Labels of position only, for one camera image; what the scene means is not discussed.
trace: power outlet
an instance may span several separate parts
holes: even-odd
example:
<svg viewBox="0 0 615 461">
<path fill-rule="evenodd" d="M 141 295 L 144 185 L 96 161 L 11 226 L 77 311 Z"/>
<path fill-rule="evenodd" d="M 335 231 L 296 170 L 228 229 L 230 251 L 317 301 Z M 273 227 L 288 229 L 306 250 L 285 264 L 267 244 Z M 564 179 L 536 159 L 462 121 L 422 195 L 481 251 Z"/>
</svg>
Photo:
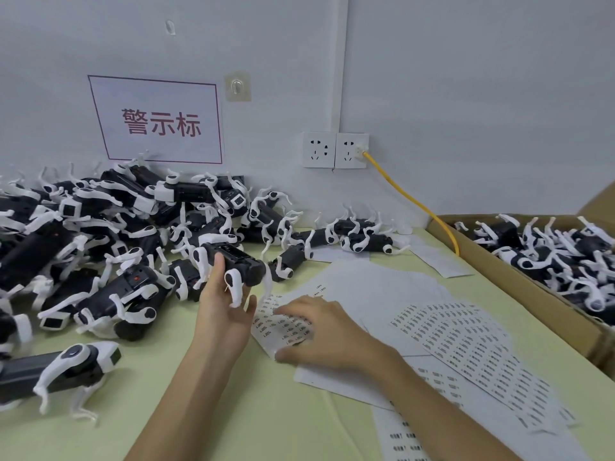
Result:
<svg viewBox="0 0 615 461">
<path fill-rule="evenodd" d="M 335 141 L 335 168 L 367 167 L 363 152 L 369 148 L 369 134 L 338 133 Z"/>
<path fill-rule="evenodd" d="M 302 133 L 301 164 L 306 168 L 333 168 L 335 133 Z"/>
</svg>

